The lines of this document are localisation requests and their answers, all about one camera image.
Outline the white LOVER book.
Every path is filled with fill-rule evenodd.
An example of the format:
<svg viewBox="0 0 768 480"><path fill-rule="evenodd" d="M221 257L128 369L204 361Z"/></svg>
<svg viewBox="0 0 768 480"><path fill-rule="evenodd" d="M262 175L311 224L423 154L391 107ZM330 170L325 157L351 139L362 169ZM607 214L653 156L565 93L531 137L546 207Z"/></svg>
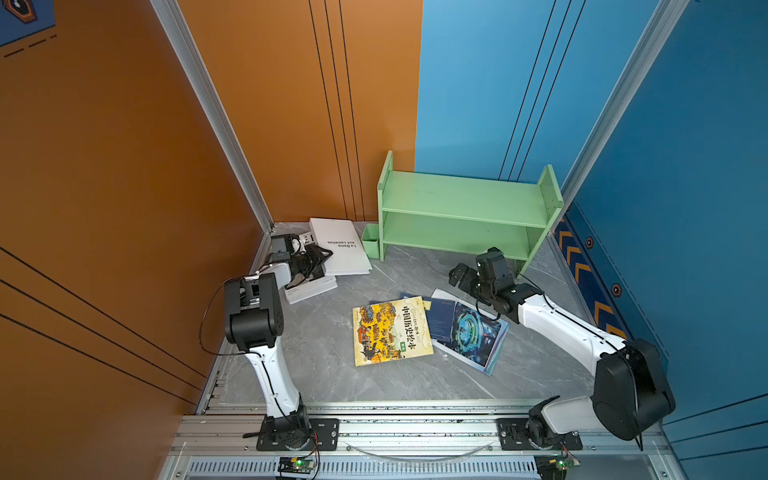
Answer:
<svg viewBox="0 0 768 480"><path fill-rule="evenodd" d="M284 290L285 300L293 305L338 287L335 276L323 276Z"/></svg>

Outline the white book with brown pattern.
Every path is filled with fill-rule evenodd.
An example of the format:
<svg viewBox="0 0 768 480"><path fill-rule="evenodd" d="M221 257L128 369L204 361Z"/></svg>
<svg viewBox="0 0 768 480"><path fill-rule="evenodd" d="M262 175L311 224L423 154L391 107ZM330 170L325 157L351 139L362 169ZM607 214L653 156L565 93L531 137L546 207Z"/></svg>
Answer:
<svg viewBox="0 0 768 480"><path fill-rule="evenodd" d="M316 244L332 252L323 264L326 275L365 275L371 271L371 263L352 221L311 218L309 225Z"/></svg>

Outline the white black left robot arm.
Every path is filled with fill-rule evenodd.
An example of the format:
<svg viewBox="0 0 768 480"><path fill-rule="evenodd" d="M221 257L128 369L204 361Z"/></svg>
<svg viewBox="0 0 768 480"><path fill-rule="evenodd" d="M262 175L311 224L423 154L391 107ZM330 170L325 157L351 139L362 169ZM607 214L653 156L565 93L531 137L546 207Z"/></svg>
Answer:
<svg viewBox="0 0 768 480"><path fill-rule="evenodd" d="M289 236L272 241L270 261L254 273L230 279L225 289L225 337L253 367L266 400L260 432L274 440L290 434L312 433L301 395L292 382L280 338L285 318L280 291L300 275L320 272L332 256L329 249L304 248Z"/></svg>

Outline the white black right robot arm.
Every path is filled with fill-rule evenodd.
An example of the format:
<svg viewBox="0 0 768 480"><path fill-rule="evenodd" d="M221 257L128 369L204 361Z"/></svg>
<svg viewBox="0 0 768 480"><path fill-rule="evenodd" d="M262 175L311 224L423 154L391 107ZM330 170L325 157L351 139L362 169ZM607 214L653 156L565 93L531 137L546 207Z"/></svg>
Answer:
<svg viewBox="0 0 768 480"><path fill-rule="evenodd" d="M596 429L640 443L645 430L675 411L676 400L653 344L609 334L560 309L537 285L517 282L499 249L477 256L473 267L458 264L449 283L477 304L543 335L593 376L590 395L554 396L529 410L524 432L535 447L549 449L567 434Z"/></svg>

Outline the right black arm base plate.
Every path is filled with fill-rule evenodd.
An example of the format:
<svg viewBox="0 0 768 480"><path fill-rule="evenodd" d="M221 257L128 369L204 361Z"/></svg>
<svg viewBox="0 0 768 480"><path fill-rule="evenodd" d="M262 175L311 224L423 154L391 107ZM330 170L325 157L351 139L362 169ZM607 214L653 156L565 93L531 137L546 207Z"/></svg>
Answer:
<svg viewBox="0 0 768 480"><path fill-rule="evenodd" d="M541 421L523 417L496 420L501 448L505 451L553 450L565 447L579 451L583 443L578 432L556 434Z"/></svg>

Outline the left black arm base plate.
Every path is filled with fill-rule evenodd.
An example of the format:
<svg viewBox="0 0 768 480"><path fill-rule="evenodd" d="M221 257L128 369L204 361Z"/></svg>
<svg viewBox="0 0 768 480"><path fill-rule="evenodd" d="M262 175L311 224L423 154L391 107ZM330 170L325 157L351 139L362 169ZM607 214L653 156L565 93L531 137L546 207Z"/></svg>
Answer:
<svg viewBox="0 0 768 480"><path fill-rule="evenodd" d="M266 417L258 432L256 450L309 452L317 448L320 452L335 451L339 427L337 418L310 417L291 421Z"/></svg>

